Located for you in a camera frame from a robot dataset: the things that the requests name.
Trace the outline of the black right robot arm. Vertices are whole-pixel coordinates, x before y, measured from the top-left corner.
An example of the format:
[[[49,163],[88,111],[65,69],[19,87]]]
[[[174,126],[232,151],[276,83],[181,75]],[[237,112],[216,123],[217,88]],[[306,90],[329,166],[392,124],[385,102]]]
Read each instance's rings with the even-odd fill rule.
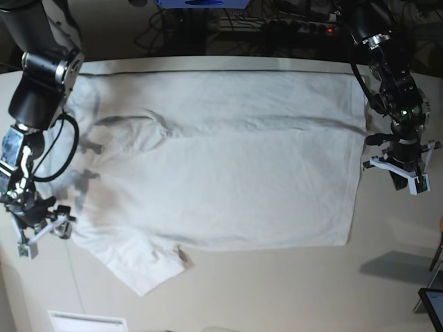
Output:
[[[55,198],[35,188],[34,167],[44,152],[43,132],[66,120],[63,108],[84,61],[81,32],[67,1],[2,1],[1,20],[22,50],[22,76],[8,113],[14,119],[1,147],[1,202],[19,238],[56,214]]]

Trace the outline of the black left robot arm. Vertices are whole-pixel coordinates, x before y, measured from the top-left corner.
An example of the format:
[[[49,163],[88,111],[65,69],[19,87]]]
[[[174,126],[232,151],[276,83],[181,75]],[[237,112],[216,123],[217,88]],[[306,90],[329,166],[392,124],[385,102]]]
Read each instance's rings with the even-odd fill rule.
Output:
[[[430,190],[427,167],[438,142],[422,144],[422,132],[430,114],[429,103],[409,70],[406,49],[393,35],[394,15],[384,1],[344,1],[343,25],[354,46],[366,46],[369,68],[379,80],[379,92],[373,94],[363,81],[355,62],[351,68],[370,108],[391,120],[390,133],[374,133],[365,139],[367,146],[387,144],[381,156],[363,163],[389,171],[396,190],[408,188],[412,195]]]

